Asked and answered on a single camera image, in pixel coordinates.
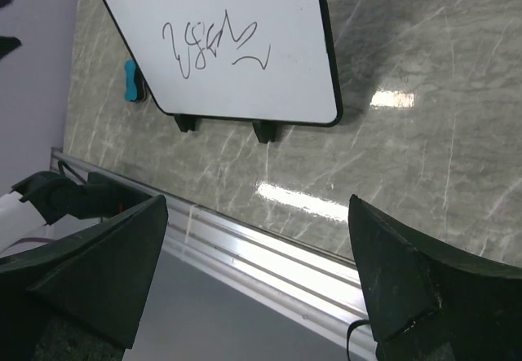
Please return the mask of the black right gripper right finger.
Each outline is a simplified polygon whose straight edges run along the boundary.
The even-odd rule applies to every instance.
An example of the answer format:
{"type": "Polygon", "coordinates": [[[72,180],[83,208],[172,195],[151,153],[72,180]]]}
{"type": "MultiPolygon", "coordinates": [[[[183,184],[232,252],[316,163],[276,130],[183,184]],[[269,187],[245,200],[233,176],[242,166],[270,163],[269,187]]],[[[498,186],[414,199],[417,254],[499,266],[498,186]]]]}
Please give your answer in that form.
{"type": "Polygon", "coordinates": [[[352,196],[348,227],[379,360],[519,360],[521,269],[352,196]]]}

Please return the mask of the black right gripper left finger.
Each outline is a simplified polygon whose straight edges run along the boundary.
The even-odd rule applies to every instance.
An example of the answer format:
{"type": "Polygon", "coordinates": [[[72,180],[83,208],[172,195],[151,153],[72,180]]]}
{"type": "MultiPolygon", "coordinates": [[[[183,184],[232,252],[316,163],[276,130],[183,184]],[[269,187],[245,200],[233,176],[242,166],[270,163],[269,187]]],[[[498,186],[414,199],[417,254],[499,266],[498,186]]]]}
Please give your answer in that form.
{"type": "Polygon", "coordinates": [[[121,360],[166,233],[164,196],[1,260],[3,360],[121,360]]]}

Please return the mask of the blue whiteboard eraser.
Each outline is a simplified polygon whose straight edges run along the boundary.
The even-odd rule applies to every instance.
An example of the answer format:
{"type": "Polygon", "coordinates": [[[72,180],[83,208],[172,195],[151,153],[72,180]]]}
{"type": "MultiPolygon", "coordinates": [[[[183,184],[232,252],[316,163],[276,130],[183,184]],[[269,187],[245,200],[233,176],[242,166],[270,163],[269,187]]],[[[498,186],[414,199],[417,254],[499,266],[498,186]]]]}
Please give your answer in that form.
{"type": "Polygon", "coordinates": [[[138,65],[133,59],[129,59],[124,64],[126,90],[124,99],[127,102],[140,103],[148,96],[147,86],[144,76],[138,65]]]}

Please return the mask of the white whiteboard black frame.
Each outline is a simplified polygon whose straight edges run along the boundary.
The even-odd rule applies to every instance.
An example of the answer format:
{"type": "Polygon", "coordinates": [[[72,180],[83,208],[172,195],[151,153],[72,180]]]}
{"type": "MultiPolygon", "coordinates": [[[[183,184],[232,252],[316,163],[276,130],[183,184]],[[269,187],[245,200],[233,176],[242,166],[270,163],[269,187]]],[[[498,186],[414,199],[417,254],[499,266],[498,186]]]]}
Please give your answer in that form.
{"type": "Polygon", "coordinates": [[[102,0],[159,110],[183,132],[248,121],[261,143],[283,125],[343,116],[327,0],[102,0]]]}

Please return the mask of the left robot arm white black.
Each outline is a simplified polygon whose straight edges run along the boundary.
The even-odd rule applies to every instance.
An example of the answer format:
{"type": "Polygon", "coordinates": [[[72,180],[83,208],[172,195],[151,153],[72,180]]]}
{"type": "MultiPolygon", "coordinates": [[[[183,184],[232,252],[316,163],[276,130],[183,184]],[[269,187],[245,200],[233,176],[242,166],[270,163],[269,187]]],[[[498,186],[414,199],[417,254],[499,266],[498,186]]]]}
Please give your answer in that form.
{"type": "Polygon", "coordinates": [[[150,197],[97,172],[80,183],[51,171],[37,172],[1,196],[1,250],[25,241],[45,244],[33,233],[67,215],[79,220],[111,218],[150,197]]]}

